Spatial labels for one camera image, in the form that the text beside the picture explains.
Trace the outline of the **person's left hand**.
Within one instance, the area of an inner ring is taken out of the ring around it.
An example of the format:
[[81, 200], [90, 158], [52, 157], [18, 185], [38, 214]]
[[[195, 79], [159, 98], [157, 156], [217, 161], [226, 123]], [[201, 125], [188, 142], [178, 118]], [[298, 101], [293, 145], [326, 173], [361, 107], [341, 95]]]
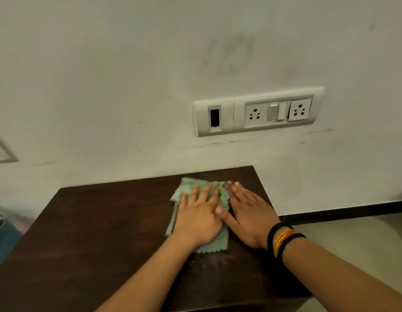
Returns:
[[219, 205], [220, 189], [215, 188], [214, 193], [209, 195], [206, 204], [199, 204], [201, 190], [194, 185], [192, 192], [188, 194], [187, 206], [185, 209], [178, 209], [178, 215], [174, 230], [171, 234], [184, 245], [196, 250], [202, 245], [212, 242], [223, 227], [223, 222], [215, 213]]

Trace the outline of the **person's right hand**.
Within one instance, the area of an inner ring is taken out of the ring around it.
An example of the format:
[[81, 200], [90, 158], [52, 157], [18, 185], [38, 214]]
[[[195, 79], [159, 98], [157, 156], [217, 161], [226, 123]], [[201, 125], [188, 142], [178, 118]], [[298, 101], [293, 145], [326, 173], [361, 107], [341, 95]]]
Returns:
[[280, 222], [273, 207], [239, 182], [228, 181], [226, 190], [233, 210], [231, 215], [238, 221], [238, 228], [230, 229], [247, 246], [267, 250], [267, 234]]

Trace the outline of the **green cleaning cloth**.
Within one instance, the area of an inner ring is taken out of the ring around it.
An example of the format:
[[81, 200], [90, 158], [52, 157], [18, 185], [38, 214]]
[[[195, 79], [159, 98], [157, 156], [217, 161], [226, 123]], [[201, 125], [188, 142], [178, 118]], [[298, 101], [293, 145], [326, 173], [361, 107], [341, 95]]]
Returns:
[[[220, 189], [219, 204], [222, 205], [225, 210], [229, 211], [230, 209], [229, 194], [227, 193], [225, 182], [219, 182], [219, 181], [211, 182], [196, 178], [184, 177], [181, 179], [179, 187], [176, 189], [176, 191], [174, 192], [174, 194], [170, 199], [170, 201], [174, 202], [174, 207], [172, 211], [171, 220], [169, 222], [169, 225], [167, 226], [167, 230], [165, 233], [166, 236], [170, 236], [174, 230], [174, 226], [178, 215], [178, 208], [182, 195], [184, 193], [190, 194], [192, 192], [194, 185], [198, 185], [200, 187], [200, 190], [202, 190], [208, 184], [212, 184], [210, 194], [214, 193], [215, 188]], [[195, 251], [195, 253], [211, 253], [211, 252], [226, 251], [228, 249], [228, 245], [229, 245], [229, 230], [226, 225], [223, 225], [221, 231], [215, 237], [215, 239], [207, 245], [200, 246]]]

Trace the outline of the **person's left forearm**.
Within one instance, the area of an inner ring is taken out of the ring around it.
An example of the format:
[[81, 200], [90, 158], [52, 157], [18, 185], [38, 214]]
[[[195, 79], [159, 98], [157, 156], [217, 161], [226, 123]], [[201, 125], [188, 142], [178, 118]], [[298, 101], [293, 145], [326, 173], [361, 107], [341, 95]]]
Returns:
[[95, 312], [160, 312], [184, 263], [201, 243], [193, 232], [174, 232]]

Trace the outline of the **person's right forearm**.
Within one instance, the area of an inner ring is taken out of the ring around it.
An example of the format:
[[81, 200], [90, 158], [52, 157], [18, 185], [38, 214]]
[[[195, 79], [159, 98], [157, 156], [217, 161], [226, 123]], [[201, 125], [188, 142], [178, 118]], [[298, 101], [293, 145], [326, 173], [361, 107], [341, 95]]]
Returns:
[[282, 252], [285, 267], [328, 312], [402, 312], [402, 294], [312, 241]]

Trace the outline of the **thick black wrist band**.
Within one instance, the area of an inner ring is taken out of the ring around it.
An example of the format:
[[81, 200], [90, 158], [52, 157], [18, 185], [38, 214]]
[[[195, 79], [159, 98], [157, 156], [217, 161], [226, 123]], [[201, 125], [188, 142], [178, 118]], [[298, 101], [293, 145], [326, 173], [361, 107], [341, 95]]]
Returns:
[[279, 223], [273, 225], [267, 234], [267, 240], [266, 240], [267, 251], [273, 252], [273, 250], [274, 250], [273, 249], [273, 239], [274, 239], [276, 232], [281, 228], [289, 228], [290, 230], [293, 230], [293, 227], [285, 222], [279, 222]]

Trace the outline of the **orange yellow wrist thread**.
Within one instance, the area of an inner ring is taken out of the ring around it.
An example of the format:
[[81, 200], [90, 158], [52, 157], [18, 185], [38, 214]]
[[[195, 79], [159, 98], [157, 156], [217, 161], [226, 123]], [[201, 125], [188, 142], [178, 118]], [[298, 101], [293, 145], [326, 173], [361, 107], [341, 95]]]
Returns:
[[283, 231], [282, 233], [280, 233], [280, 234], [277, 236], [275, 242], [273, 243], [273, 254], [274, 254], [274, 257], [275, 257], [276, 259], [277, 259], [277, 257], [278, 257], [279, 249], [280, 249], [282, 243], [284, 242], [284, 240], [286, 240], [289, 236], [294, 235], [294, 234], [296, 234], [296, 233], [297, 233], [297, 232], [296, 232], [295, 230], [293, 230], [293, 229], [288, 229], [288, 230]]

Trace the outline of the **thin black wrist band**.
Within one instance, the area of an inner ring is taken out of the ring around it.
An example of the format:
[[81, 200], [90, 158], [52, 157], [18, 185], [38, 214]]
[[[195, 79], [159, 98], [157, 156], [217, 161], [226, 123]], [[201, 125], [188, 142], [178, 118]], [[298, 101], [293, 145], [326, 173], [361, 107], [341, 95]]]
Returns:
[[294, 239], [297, 239], [297, 238], [306, 238], [306, 236], [303, 235], [302, 233], [296, 233], [296, 234], [294, 234], [294, 235], [289, 236], [286, 240], [284, 240], [284, 242], [282, 243], [282, 245], [281, 245], [281, 247], [280, 247], [280, 249], [279, 249], [279, 252], [278, 252], [277, 260], [278, 260], [279, 262], [283, 263], [282, 256], [283, 256], [283, 252], [284, 252], [286, 246], [287, 246], [291, 241], [293, 241]]

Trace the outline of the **small white plate black slot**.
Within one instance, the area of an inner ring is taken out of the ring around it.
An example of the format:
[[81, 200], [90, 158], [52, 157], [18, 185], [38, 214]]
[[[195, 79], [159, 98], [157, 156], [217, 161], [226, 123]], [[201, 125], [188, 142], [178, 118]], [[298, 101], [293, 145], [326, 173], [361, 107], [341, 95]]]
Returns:
[[234, 130], [234, 98], [194, 101], [193, 130], [197, 137], [223, 135]]

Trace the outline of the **black skirting board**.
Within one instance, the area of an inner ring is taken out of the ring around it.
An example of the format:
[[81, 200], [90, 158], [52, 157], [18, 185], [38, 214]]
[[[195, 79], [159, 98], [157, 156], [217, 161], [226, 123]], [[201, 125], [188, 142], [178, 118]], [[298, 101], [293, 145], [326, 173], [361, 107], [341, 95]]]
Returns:
[[289, 225], [304, 225], [396, 213], [402, 213], [402, 201], [375, 205], [363, 205], [352, 208], [315, 211], [309, 213], [281, 215], [280, 219], [282, 222], [285, 222]]

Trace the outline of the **blue container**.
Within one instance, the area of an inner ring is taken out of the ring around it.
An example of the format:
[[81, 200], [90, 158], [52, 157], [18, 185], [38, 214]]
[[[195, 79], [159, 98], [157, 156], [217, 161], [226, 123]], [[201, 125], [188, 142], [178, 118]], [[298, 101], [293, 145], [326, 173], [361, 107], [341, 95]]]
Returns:
[[0, 266], [17, 245], [21, 236], [21, 232], [9, 220], [0, 215]]

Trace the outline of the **white socket switch plate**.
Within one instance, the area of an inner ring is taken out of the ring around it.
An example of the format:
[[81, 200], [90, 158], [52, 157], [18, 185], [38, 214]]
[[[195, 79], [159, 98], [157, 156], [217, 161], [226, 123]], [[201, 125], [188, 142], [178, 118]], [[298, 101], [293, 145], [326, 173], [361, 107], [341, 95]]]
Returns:
[[325, 87], [287, 89], [234, 98], [234, 132], [311, 125], [317, 119]]

